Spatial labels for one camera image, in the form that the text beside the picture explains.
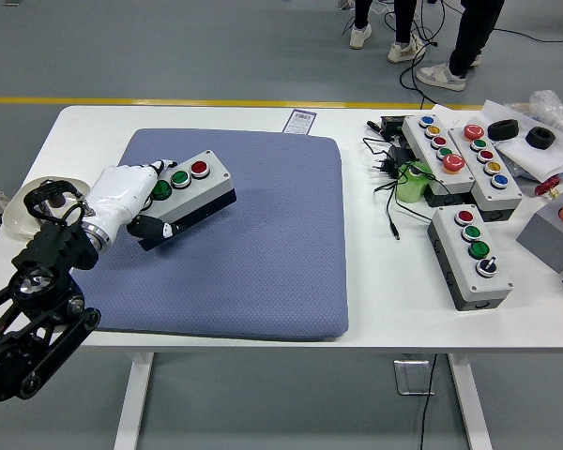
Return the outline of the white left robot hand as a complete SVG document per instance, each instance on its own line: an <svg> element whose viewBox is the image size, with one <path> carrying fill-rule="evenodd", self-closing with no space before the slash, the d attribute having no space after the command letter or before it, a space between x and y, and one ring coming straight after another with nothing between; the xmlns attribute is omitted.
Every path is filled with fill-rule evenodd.
<svg viewBox="0 0 563 450"><path fill-rule="evenodd" d="M176 225L140 214L159 175L175 165L165 159L143 166L110 166L103 170L86 197L92 211L83 218L84 231L97 251L111 248L123 225L137 238L158 242L179 232Z"/></svg>

